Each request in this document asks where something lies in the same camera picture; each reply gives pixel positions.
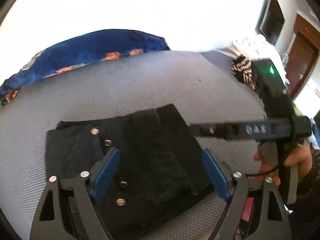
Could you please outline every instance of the green light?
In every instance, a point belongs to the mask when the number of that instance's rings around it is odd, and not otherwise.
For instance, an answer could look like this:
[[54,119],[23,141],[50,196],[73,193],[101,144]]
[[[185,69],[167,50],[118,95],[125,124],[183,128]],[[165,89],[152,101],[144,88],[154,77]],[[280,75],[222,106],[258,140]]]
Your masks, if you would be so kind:
[[272,75],[275,74],[275,72],[273,71],[272,65],[271,65],[271,67],[270,67],[270,72],[271,72]]

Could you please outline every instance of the blue blanket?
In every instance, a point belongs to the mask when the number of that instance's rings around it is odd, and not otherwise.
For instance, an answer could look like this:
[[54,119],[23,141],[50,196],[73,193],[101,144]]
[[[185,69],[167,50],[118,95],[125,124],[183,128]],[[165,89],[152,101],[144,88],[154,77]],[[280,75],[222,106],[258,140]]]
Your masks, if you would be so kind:
[[19,89],[97,61],[170,50],[164,38],[133,30],[101,30],[57,43],[36,54],[19,73],[0,87],[1,104],[17,96]]

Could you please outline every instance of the brown door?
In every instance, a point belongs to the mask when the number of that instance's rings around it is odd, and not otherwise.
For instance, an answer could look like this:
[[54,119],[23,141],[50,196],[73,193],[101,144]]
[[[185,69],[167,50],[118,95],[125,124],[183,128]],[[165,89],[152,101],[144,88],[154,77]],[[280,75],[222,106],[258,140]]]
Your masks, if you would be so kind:
[[289,54],[289,62],[286,67],[288,93],[293,98],[303,85],[306,77],[316,62],[317,48],[299,32],[294,40]]

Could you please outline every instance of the metal button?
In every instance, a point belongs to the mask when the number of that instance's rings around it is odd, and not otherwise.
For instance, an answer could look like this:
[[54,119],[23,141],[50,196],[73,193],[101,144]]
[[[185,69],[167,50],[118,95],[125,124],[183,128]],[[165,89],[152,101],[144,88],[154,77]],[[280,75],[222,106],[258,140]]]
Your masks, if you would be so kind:
[[110,141],[110,140],[104,140],[104,144],[105,144],[106,146],[111,146],[111,145],[112,145],[112,141]]
[[97,129],[97,128],[92,128],[92,129],[91,129],[91,133],[92,133],[92,134],[98,134],[98,133],[99,133],[99,129]]
[[117,205],[118,206],[124,206],[125,205],[125,200],[123,198],[118,198],[117,199]]
[[241,177],[242,177],[242,174],[241,174],[241,172],[239,172],[239,171],[235,171],[235,172],[233,173],[233,176],[235,176],[236,178],[241,178]]
[[270,177],[266,177],[265,180],[266,180],[266,182],[268,182],[268,183],[271,183],[271,182],[273,181],[272,178],[270,178]]
[[89,176],[89,172],[88,171],[83,171],[80,173],[80,176],[83,177],[83,178],[86,178]]
[[56,176],[51,176],[50,178],[49,178],[49,181],[50,182],[55,182],[57,180],[57,177]]
[[121,181],[120,185],[121,185],[121,187],[127,187],[128,183],[126,181]]

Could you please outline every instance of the black folded garment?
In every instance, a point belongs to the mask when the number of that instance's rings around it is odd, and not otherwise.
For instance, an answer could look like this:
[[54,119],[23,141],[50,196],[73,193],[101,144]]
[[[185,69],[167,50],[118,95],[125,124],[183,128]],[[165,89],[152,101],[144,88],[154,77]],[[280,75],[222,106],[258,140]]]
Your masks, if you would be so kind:
[[[92,134],[92,128],[99,133]],[[174,105],[106,120],[60,122],[47,133],[47,180],[90,170],[106,154],[106,139],[120,150],[121,163],[95,208],[114,239],[140,237],[213,190],[201,147]],[[128,186],[121,187],[121,181]],[[118,206],[118,198],[126,205]],[[78,221],[76,207],[71,209]]]

